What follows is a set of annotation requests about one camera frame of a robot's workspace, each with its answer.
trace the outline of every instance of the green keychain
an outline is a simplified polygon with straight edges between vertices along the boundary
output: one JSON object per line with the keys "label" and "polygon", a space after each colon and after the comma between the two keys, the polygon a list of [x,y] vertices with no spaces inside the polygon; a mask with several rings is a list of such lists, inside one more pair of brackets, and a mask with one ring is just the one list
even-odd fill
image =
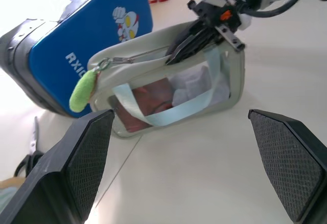
{"label": "green keychain", "polygon": [[100,72],[107,69],[111,64],[132,64],[131,58],[104,58],[97,67],[87,71],[76,84],[74,91],[69,99],[69,108],[75,112],[80,113],[87,106],[92,92],[97,85],[97,76]]}

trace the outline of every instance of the blue case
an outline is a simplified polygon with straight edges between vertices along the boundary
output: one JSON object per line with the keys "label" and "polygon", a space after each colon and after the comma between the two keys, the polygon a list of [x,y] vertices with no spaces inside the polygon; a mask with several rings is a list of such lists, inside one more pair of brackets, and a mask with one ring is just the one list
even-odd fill
{"label": "blue case", "polygon": [[74,113],[68,101],[89,58],[151,32],[151,11],[148,0],[72,0],[63,18],[59,23],[27,20],[7,33],[0,43],[0,64],[38,105],[81,117],[90,107]]}

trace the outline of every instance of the transparent pouch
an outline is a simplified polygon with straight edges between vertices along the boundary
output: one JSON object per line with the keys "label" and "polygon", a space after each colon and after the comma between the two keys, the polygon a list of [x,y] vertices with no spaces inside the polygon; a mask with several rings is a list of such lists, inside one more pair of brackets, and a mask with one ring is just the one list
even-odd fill
{"label": "transparent pouch", "polygon": [[93,111],[117,108],[112,126],[115,136],[139,135],[230,108],[239,101],[244,86],[244,52],[236,53],[226,42],[208,45],[179,64],[165,65],[169,43],[186,26],[173,26],[107,48],[89,61],[92,69],[103,58],[133,60],[133,64],[103,71],[90,100]]}

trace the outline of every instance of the table surface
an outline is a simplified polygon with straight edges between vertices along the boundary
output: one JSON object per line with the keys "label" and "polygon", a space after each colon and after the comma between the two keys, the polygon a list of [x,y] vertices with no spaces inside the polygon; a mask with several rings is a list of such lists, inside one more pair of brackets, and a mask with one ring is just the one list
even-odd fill
{"label": "table surface", "polygon": [[[187,1],[152,6],[154,29],[195,19],[183,7]],[[327,4],[301,0],[238,32],[247,44],[246,80],[232,109],[131,140],[111,138],[87,223],[291,223],[265,174],[247,113],[260,108],[301,120],[327,144],[326,16]],[[28,152],[34,116],[42,151],[73,119],[34,105],[3,71],[0,80],[4,180]]]}

